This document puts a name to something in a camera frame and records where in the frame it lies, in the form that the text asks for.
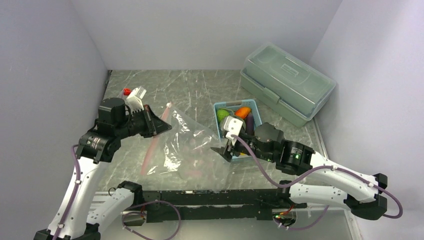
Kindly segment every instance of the green plastic storage box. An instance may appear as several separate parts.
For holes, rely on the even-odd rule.
[[[244,62],[241,86],[297,127],[327,102],[336,82],[267,43]]]

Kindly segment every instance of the storage box lid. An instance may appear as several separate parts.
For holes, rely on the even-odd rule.
[[[321,109],[336,86],[332,79],[271,43],[249,55],[242,72],[263,86],[269,98],[283,101],[306,118]]]

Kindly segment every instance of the green fruit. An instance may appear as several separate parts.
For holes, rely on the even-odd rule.
[[[218,119],[218,123],[222,122],[222,120],[224,120],[224,118],[226,118],[229,115],[230,113],[225,109],[218,109],[216,111],[216,118]]]

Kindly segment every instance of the purple eggplant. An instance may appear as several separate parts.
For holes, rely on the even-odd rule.
[[[255,133],[255,121],[253,119],[253,114],[249,113],[245,121],[246,121],[246,133],[249,135],[253,135]]]

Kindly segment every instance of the storage box latch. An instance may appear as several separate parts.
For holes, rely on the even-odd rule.
[[[268,88],[264,87],[263,88],[263,94],[269,98],[274,104],[277,104],[278,101],[280,100],[280,96],[278,96],[275,92],[269,90]]]

